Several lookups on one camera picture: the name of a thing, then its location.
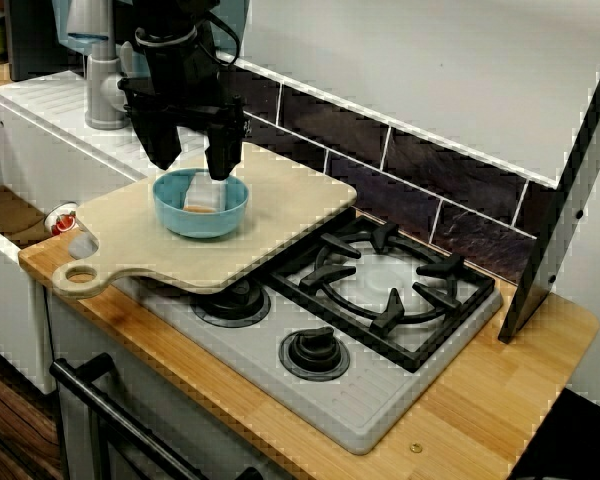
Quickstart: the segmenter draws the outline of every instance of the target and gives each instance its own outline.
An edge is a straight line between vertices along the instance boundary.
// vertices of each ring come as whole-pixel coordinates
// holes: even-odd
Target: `wooden cutting board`
[[[182,168],[206,168],[204,156]],[[152,186],[141,180],[91,200],[76,210],[78,223],[98,245],[91,257],[53,274],[54,291],[81,299],[101,293],[124,276],[147,276],[184,290],[216,293],[310,231],[353,205],[349,185],[262,149],[243,144],[233,171],[249,188],[241,226],[213,239],[192,239],[164,228],[155,216]],[[93,278],[76,283],[71,276]]]

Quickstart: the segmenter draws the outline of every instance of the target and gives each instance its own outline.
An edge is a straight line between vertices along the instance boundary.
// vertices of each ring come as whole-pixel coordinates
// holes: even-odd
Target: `cutting board handle hole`
[[[67,271],[67,280],[73,283],[87,283],[96,278],[96,271],[87,266],[75,267]]]

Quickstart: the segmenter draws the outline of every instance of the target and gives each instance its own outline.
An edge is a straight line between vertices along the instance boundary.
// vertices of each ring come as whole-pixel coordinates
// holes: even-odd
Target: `dark tile backsplash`
[[[323,147],[290,135],[258,119],[251,118],[251,133],[245,141],[255,143],[318,172],[322,173],[324,170],[326,150]]]
[[[290,87],[283,87],[282,97],[282,127],[374,167],[380,166],[389,130],[386,125]]]
[[[397,223],[425,242],[434,232],[433,244],[518,280],[535,241],[520,231],[537,234],[550,189],[530,182],[525,192],[526,180],[514,173],[288,86],[282,87],[278,107],[279,84],[255,73],[232,68],[222,78],[246,97],[245,111],[257,117],[250,117],[246,141],[319,172],[324,171],[326,155],[325,173],[356,189],[358,209]],[[509,227],[518,206],[515,227]]]
[[[525,180],[413,135],[391,131],[385,170],[445,198],[511,223]]]
[[[245,100],[244,110],[276,122],[280,84],[256,73],[230,66],[220,70],[220,82]]]
[[[531,235],[538,235],[554,193],[552,188],[530,181],[516,219],[516,227]]]
[[[429,240],[440,202],[436,197],[334,153],[329,154],[327,173],[356,189],[356,207],[360,210]]]
[[[445,203],[433,244],[463,255],[515,283],[526,266],[535,240],[461,207]]]

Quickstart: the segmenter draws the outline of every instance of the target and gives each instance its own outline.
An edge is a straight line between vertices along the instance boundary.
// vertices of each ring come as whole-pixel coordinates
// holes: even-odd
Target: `blue bowl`
[[[158,221],[172,232],[192,238],[213,238],[238,228],[244,218],[249,189],[235,177],[227,178],[226,209],[214,213],[182,210],[191,179],[202,168],[169,172],[153,184],[153,199]]]

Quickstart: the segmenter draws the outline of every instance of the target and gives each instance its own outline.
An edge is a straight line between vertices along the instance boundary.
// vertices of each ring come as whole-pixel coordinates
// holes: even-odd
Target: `stove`
[[[76,257],[95,250],[86,235]],[[348,451],[369,452],[502,304],[493,279],[347,210],[214,295],[114,285]]]

